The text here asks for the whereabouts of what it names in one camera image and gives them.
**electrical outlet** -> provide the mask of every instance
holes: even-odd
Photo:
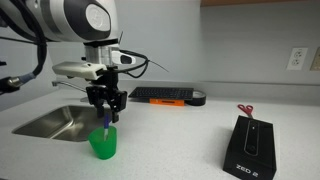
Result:
[[[311,71],[320,71],[320,47],[318,48],[316,55],[314,56],[313,63],[310,68]]]
[[[287,66],[287,70],[301,70],[307,52],[308,48],[293,48]]]

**marker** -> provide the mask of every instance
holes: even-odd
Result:
[[[109,116],[106,114],[104,117],[104,136],[103,139],[106,141],[109,133]]]

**sink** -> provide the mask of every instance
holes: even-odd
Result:
[[[105,109],[111,117],[110,109]],[[103,118],[97,118],[94,107],[64,106],[28,122],[13,130],[13,134],[59,139],[65,141],[86,141],[88,135],[103,126]]]

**white countertop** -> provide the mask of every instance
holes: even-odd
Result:
[[[68,142],[11,131],[53,109],[87,105],[85,94],[59,90],[0,112],[0,178],[35,179],[237,179],[222,171],[238,103],[254,106],[256,119],[274,124],[274,179],[320,177],[320,107],[208,98],[202,107],[128,101],[114,126],[117,153],[98,159],[88,142]]]

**scissors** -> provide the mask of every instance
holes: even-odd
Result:
[[[253,119],[253,116],[252,116],[253,106],[251,105],[244,106],[243,104],[238,104],[238,108],[241,109],[244,113],[246,113],[249,118]]]

